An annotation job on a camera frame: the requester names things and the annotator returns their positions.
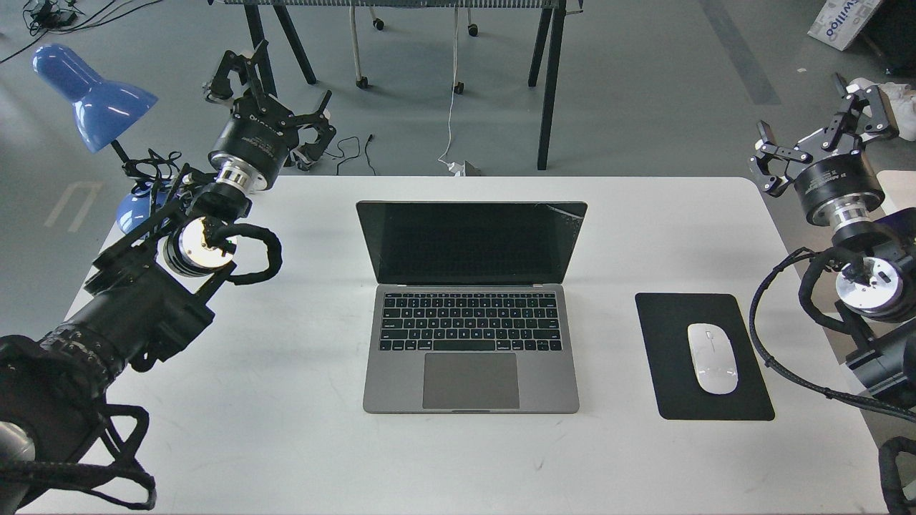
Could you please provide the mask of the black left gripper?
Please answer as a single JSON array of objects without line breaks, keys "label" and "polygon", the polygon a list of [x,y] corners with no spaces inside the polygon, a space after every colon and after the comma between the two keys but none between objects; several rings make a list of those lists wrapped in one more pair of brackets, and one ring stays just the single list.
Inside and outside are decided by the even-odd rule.
[{"label": "black left gripper", "polygon": [[236,73],[252,94],[233,101],[231,117],[208,156],[217,185],[239,192],[271,189],[288,156],[293,166],[308,172],[336,136],[328,111],[331,90],[312,113],[300,115],[274,98],[268,44],[262,40],[250,56],[225,50],[212,79],[203,85],[204,101],[228,107],[235,99],[230,74]]}]

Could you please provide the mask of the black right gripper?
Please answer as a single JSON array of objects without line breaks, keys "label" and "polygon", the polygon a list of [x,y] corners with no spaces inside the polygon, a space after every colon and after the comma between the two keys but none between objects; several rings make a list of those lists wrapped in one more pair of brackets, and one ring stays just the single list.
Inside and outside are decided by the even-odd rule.
[{"label": "black right gripper", "polygon": [[[749,158],[751,178],[760,192],[779,197],[793,186],[806,221],[816,226],[867,221],[882,205],[884,190],[863,151],[873,140],[900,133],[890,99],[879,86],[849,85],[839,73],[833,82],[841,101],[827,127],[783,147],[775,143],[769,124],[760,120],[756,151]],[[773,174],[772,161],[785,163],[784,172]]]}]

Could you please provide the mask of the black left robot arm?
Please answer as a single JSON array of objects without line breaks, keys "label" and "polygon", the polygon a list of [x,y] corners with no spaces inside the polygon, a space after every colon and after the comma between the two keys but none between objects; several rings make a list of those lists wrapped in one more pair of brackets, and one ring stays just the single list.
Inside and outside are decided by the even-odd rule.
[{"label": "black left robot arm", "polygon": [[250,195],[282,167],[311,165],[335,136],[325,92],[315,112],[294,114],[259,75],[268,42],[250,56],[227,51],[204,86],[231,117],[210,151],[215,172],[191,166],[144,176],[147,216],[94,261],[91,299],[39,340],[2,338],[2,512],[50,489],[75,490],[135,511],[156,503],[138,462],[150,415],[111,404],[106,391],[128,366],[149,371],[196,339],[223,284],[264,283],[281,269],[274,232],[246,224]]}]

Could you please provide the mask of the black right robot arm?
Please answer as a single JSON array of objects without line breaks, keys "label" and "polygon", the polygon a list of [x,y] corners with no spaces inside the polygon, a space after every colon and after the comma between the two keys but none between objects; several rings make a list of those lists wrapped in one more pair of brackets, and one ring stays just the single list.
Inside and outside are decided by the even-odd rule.
[{"label": "black right robot arm", "polygon": [[[789,147],[777,144],[770,126],[758,123],[759,141],[749,170],[772,197],[793,188],[806,222],[828,226],[831,247],[792,251],[754,293],[749,335],[764,365],[802,388],[863,411],[912,423],[915,404],[914,209],[873,220],[885,199],[866,156],[871,141],[899,134],[889,97],[877,85],[850,84],[835,75],[840,104],[822,128]],[[845,366],[864,394],[816,385],[789,371],[765,349],[756,332],[759,301],[783,270],[802,261],[799,306],[815,322],[849,335],[856,349]]]}]

